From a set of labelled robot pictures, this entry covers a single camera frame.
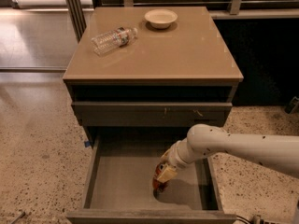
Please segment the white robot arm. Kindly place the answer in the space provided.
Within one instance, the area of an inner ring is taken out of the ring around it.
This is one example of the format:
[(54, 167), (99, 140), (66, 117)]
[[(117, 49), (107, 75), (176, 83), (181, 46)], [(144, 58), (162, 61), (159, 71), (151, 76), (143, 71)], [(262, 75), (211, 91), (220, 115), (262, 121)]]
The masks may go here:
[(185, 139), (177, 141), (163, 154), (153, 176), (153, 188), (158, 189), (179, 170), (216, 153), (228, 153), (299, 177), (298, 136), (227, 133), (223, 128), (197, 124), (188, 130)]

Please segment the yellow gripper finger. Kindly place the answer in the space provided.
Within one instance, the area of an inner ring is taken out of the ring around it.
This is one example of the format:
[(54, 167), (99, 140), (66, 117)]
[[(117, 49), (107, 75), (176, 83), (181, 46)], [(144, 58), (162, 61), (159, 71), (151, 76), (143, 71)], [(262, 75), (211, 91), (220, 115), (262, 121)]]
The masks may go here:
[(169, 149), (161, 156), (160, 163), (168, 163)]
[(157, 166), (155, 179), (160, 183), (166, 183), (173, 179), (177, 174), (178, 172), (174, 167), (167, 163), (161, 163)]

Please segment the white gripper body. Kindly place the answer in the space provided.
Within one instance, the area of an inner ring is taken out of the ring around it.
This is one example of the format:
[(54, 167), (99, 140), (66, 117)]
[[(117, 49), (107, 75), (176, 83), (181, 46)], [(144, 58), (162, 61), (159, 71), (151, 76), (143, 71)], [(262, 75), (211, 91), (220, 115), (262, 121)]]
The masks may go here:
[(177, 141), (168, 149), (167, 163), (177, 170), (185, 169), (190, 164), (188, 143)]

